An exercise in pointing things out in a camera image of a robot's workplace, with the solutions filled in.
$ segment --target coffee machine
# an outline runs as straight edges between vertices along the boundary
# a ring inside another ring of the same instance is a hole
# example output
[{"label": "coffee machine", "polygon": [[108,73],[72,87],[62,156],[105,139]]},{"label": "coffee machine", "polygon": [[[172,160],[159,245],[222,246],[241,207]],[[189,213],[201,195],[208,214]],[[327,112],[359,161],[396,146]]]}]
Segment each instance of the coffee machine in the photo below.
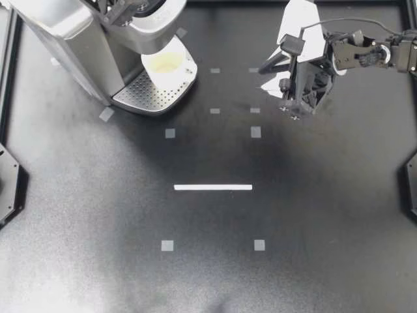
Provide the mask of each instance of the coffee machine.
[{"label": "coffee machine", "polygon": [[[191,88],[192,79],[161,90],[142,54],[162,50],[175,36],[186,0],[10,0],[12,7],[76,81],[106,106],[158,115]],[[194,61],[187,50],[186,57]]]}]

